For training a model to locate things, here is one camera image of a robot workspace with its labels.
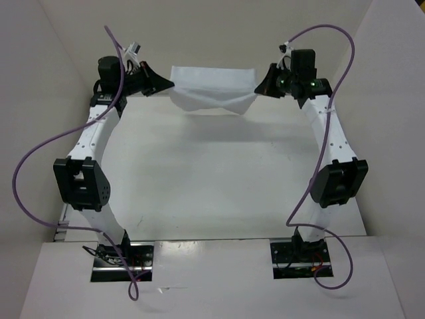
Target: white backdrop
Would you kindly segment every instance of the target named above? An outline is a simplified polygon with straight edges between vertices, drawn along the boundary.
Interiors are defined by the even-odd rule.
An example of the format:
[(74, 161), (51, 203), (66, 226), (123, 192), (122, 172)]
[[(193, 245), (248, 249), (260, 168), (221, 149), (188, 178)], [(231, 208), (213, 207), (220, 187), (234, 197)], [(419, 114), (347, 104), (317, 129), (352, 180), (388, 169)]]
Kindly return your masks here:
[(368, 233), (385, 235), (406, 318), (420, 319), (425, 275), (406, 269), (425, 261), (425, 14), (414, 1), (374, 0), (355, 42), (356, 67), (336, 100), (350, 144), (370, 167), (357, 202)]
[[(141, 44), (140, 56), (160, 75), (172, 65), (256, 68), (266, 75), (278, 46), (318, 23), (355, 33), (371, 0), (40, 0), (63, 45), (92, 87), (97, 60), (114, 54), (103, 25), (122, 45)], [(331, 77), (347, 48), (335, 31), (315, 31), (297, 42), (317, 51), (320, 77)]]
[[(2, 318), (18, 318), (41, 244), (52, 240), (52, 231), (17, 207), (13, 170), (33, 146), (84, 120), (89, 91), (37, 0), (0, 1), (0, 41), (0, 309)], [(22, 200), (41, 219), (60, 217), (52, 165), (75, 139), (45, 147), (21, 170)]]

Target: black joint housing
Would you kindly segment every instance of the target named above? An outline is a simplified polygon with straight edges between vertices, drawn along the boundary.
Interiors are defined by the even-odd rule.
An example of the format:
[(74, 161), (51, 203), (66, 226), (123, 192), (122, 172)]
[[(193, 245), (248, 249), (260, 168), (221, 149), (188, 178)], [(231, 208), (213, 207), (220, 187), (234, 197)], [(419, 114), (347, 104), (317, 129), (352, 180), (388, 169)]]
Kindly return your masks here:
[(335, 159), (317, 174), (310, 191), (311, 198), (322, 208), (346, 204), (356, 196), (368, 170), (364, 159), (353, 158), (353, 161), (345, 163)]
[[(114, 100), (115, 95), (113, 94), (103, 94), (101, 92), (94, 93), (90, 99), (90, 106), (94, 107), (96, 105), (110, 105)], [(121, 98), (115, 103), (115, 108), (117, 109), (118, 116), (121, 118), (124, 108), (127, 106), (127, 98), (121, 96)]]
[(320, 239), (313, 243), (304, 241), (298, 231), (298, 228), (295, 229), (294, 235), (291, 238), (291, 242), (294, 256), (296, 256), (297, 259), (301, 261), (310, 260), (312, 254), (319, 251), (325, 243), (324, 239)]
[[(120, 87), (120, 60), (116, 56), (105, 56), (98, 61), (101, 93), (115, 95)], [(142, 61), (135, 70), (124, 75), (122, 96), (141, 92), (151, 96), (174, 86), (174, 83), (156, 74), (149, 65)]]
[[(121, 244), (117, 245), (119, 249), (121, 249), (122, 255), (127, 260), (133, 257), (131, 255), (131, 242), (130, 238), (128, 237), (127, 231), (124, 231), (124, 236), (122, 237)], [(117, 252), (113, 248), (113, 246), (105, 246), (105, 245), (99, 245), (99, 249), (105, 254), (109, 256), (117, 257)]]
[(98, 162), (92, 158), (56, 159), (53, 171), (62, 200), (73, 209), (100, 211), (108, 203), (111, 186)]
[(298, 101), (300, 108), (307, 99), (319, 95), (332, 95), (331, 85), (325, 78), (316, 78), (315, 52), (311, 49), (293, 50), (291, 67), (279, 69), (276, 63), (269, 67), (266, 77), (254, 90), (254, 93), (282, 98), (289, 94)]

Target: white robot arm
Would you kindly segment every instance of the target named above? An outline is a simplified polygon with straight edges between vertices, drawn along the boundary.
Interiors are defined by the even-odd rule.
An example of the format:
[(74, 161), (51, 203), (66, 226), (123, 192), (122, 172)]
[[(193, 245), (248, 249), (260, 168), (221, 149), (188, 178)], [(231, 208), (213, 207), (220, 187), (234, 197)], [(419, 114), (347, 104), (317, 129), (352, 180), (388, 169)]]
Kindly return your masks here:
[[(54, 164), (63, 201), (80, 211), (91, 227), (107, 233), (125, 254), (129, 248), (128, 235), (116, 221), (108, 204), (111, 186), (100, 168), (100, 162), (108, 139), (126, 106), (126, 96), (135, 92), (150, 96), (174, 85), (155, 74), (144, 61), (135, 66), (138, 63), (136, 56), (139, 46), (132, 45), (131, 48), (132, 51), (126, 51), (125, 56), (127, 61), (131, 61), (132, 68), (126, 74), (119, 103), (83, 131), (66, 159), (57, 159)], [(314, 51), (291, 49), (290, 53), (291, 68), (288, 69), (284, 63), (278, 67), (271, 64), (266, 78), (255, 93), (275, 98), (291, 94), (309, 119), (317, 144), (321, 147), (332, 91), (326, 79), (315, 78)], [(114, 98), (119, 82), (117, 63), (118, 58), (113, 56), (99, 60), (100, 80), (95, 84), (88, 121), (104, 112)], [(97, 92), (99, 85), (102, 92)], [(366, 161), (358, 161), (350, 148), (334, 107), (331, 112), (328, 146), (310, 196), (300, 212), (303, 222), (324, 229), (329, 226), (331, 215), (338, 207), (355, 196), (368, 169)], [(316, 243), (324, 238), (324, 232), (319, 229), (303, 227), (298, 232), (306, 243)], [(98, 233), (98, 239), (100, 246), (112, 251), (102, 234)]]
[[(321, 167), (313, 181), (310, 196), (301, 206), (299, 215), (302, 223), (317, 225), (326, 229), (332, 214), (344, 205), (359, 190), (368, 165), (358, 160), (345, 138), (335, 106), (329, 107), (332, 89), (325, 78), (316, 78), (315, 51), (294, 50), (288, 43), (280, 46), (283, 53), (279, 63), (272, 63), (265, 79), (255, 89), (255, 93), (274, 98), (291, 95), (310, 121), (319, 149), (322, 146), (328, 112), (330, 117), (329, 136)], [(284, 58), (290, 57), (288, 67)], [(296, 230), (301, 241), (318, 243), (325, 232), (315, 227), (300, 227)]]
[[(90, 226), (99, 229), (121, 248), (124, 257), (131, 256), (128, 235), (116, 221), (108, 203), (111, 185), (104, 175), (100, 163), (112, 131), (120, 121), (126, 107), (126, 96), (141, 92), (145, 96), (161, 92), (174, 86), (160, 77), (147, 65), (139, 62), (139, 45), (133, 43), (124, 53), (127, 65), (131, 65), (124, 77), (124, 87), (118, 103), (103, 118), (85, 128), (67, 158), (56, 159), (53, 170), (62, 200), (81, 212)], [(103, 114), (111, 104), (120, 83), (120, 61), (116, 56), (105, 56), (98, 61), (99, 81), (94, 85), (90, 101), (88, 122)], [(113, 247), (102, 233), (96, 233), (100, 247), (114, 254)]]

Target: white fabric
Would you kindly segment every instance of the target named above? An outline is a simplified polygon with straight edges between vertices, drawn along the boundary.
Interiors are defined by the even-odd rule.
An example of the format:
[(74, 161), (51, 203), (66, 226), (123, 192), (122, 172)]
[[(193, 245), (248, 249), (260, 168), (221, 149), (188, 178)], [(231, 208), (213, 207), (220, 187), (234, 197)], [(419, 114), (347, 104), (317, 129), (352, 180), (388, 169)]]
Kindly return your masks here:
[(244, 114), (256, 98), (256, 71), (173, 66), (171, 101), (184, 111), (224, 108)]

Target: white table surface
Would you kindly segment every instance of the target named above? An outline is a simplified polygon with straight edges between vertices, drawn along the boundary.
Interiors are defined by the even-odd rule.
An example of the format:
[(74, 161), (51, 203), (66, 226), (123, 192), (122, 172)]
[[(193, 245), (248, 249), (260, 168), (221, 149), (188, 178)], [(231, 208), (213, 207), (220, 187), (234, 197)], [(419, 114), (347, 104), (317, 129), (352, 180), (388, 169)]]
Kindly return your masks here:
[[(156, 242), (153, 281), (139, 283), (137, 302), (128, 298), (127, 282), (90, 282), (93, 259), (82, 243), (46, 243), (21, 319), (404, 318), (377, 239), (344, 240), (355, 271), (335, 291), (312, 278), (274, 280), (265, 239)], [(327, 243), (335, 277), (320, 280), (337, 284), (347, 276), (348, 260), (335, 239)]]
[[(167, 96), (129, 98), (102, 161), (110, 205), (131, 240), (290, 237), (286, 219), (317, 161), (313, 131), (291, 99), (259, 96), (243, 116), (187, 113)], [(70, 225), (87, 226), (75, 212)], [(355, 199), (330, 228), (366, 235)], [(66, 241), (95, 241), (68, 231)]]

